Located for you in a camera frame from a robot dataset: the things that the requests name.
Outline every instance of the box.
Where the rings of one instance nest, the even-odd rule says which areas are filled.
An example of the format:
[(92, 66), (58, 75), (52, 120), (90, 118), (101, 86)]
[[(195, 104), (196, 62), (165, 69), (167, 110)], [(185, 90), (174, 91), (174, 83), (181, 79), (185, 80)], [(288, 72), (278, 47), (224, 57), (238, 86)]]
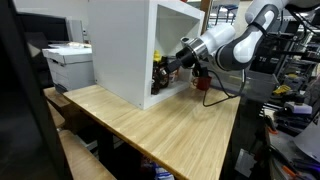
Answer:
[(58, 92), (95, 84), (91, 48), (43, 49)]
[(89, 1), (89, 32), (97, 84), (133, 105), (150, 106), (186, 89), (191, 70), (151, 95), (153, 53), (175, 56), (182, 37), (200, 35), (204, 12), (180, 0)]

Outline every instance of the white shelf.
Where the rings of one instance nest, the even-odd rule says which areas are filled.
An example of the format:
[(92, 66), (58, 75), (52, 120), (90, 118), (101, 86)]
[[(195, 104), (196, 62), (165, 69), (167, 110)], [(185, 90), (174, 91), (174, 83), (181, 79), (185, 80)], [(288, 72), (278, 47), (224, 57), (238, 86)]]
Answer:
[(153, 52), (172, 56), (182, 37), (200, 35), (204, 12), (180, 0), (89, 2), (89, 34), (97, 84), (141, 109), (189, 87), (190, 70), (151, 95)]

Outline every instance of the robotic arm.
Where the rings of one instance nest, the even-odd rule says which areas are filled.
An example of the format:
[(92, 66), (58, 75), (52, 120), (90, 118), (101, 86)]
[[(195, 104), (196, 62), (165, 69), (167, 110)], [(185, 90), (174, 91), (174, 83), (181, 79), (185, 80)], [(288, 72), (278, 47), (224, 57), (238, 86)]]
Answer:
[(234, 39), (235, 29), (227, 24), (215, 26), (193, 40), (182, 38), (184, 48), (176, 54), (177, 60), (161, 73), (169, 74), (180, 66), (190, 68), (210, 56), (213, 57), (211, 64), (221, 70), (243, 70), (251, 64), (257, 47), (279, 12), (285, 7), (308, 11), (319, 5), (318, 0), (254, 0), (245, 15), (249, 25), (239, 38)]

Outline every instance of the white robotic arm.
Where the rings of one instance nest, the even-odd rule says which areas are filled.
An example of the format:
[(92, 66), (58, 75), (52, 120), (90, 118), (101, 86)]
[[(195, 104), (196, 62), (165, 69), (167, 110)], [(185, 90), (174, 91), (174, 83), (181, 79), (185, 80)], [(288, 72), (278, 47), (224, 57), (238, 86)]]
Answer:
[(279, 12), (286, 6), (310, 10), (319, 5), (318, 0), (254, 0), (246, 12), (248, 27), (242, 36), (234, 39), (233, 26), (218, 25), (191, 41), (183, 38), (184, 48), (176, 54), (177, 60), (170, 63), (161, 73), (171, 73), (180, 66), (189, 68), (212, 55), (212, 64), (224, 71), (245, 69), (251, 64), (257, 47), (277, 19)]

